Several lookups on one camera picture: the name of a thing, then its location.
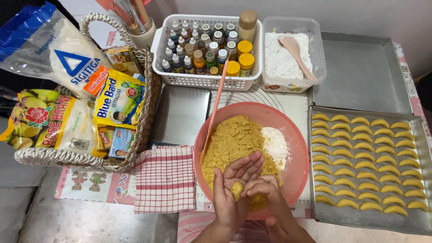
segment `pink spatula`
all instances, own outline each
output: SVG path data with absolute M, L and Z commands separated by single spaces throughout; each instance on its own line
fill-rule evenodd
M 209 142 L 209 138 L 210 138 L 210 135 L 212 133 L 213 121 L 214 121 L 215 116 L 216 116 L 217 106 L 219 105 L 220 95 L 222 94 L 222 88 L 223 88 L 223 84 L 224 84 L 224 81 L 225 81 L 226 69 L 228 68 L 228 62 L 229 62 L 229 60 L 226 59 L 225 66 L 223 67 L 222 77 L 221 77 L 221 79 L 219 81 L 219 89 L 217 90 L 216 101 L 215 101 L 215 104 L 214 104 L 214 107 L 213 107 L 212 116 L 210 117 L 210 124 L 209 124 L 209 130 L 207 132 L 206 143 L 204 144 L 204 149 L 203 149 L 203 151 L 201 152 L 201 155 L 200 155 L 200 164 L 203 163 L 204 154 L 206 153 L 206 149 L 207 149 L 207 143 Z
M 297 61 L 300 69 L 303 71 L 303 74 L 306 76 L 306 78 L 310 80 L 317 80 L 317 78 L 305 65 L 305 63 L 302 60 L 302 57 L 300 56 L 299 43 L 293 37 L 288 37 L 283 35 L 279 35 L 277 39 L 291 53 L 292 57 L 294 57 L 294 59 Z

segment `white plastic basket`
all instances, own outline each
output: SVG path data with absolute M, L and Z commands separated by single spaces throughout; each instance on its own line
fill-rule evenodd
M 150 52 L 154 54 L 153 70 L 162 76 L 167 84 L 203 88 L 203 89 L 217 89 L 219 87 L 220 76 L 210 75 L 196 75 L 196 74 L 173 74 L 162 72 L 162 59 L 165 59 L 165 50 L 168 47 L 168 32 L 172 28 L 172 22 L 176 21 L 182 23 L 183 20 L 192 26 L 196 21 L 201 27 L 203 24 L 209 24 L 213 29 L 217 23 L 223 24 L 224 29 L 229 23 L 233 23 L 238 29 L 238 17 L 233 16 L 210 16 L 210 15 L 188 15 L 188 14 L 173 14 L 168 16 L 163 26 L 156 30 L 155 38 Z M 226 77 L 224 90 L 248 90 L 253 82 L 257 80 L 262 72 L 261 62 L 263 60 L 263 53 L 261 51 L 263 41 L 263 26 L 261 22 L 257 21 L 255 29 L 255 37 L 253 43 L 252 54 L 255 57 L 254 68 L 250 77 Z

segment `whisk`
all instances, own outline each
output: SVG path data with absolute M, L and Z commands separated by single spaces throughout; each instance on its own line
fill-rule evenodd
M 127 25 L 127 29 L 133 35 L 139 35 L 140 29 L 135 18 L 135 13 L 128 0 L 114 0 L 114 13 L 117 14 Z

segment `small yellow box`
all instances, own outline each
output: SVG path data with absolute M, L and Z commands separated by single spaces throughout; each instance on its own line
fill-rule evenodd
M 106 52 L 115 70 L 132 76 L 142 73 L 141 66 L 135 61 L 132 48 L 129 46 L 110 48 Z

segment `rose brand sugar bag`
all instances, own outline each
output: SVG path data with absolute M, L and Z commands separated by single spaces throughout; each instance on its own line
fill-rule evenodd
M 93 103 L 53 90 L 23 90 L 0 135 L 15 149 L 44 147 L 105 157 L 95 149 Z

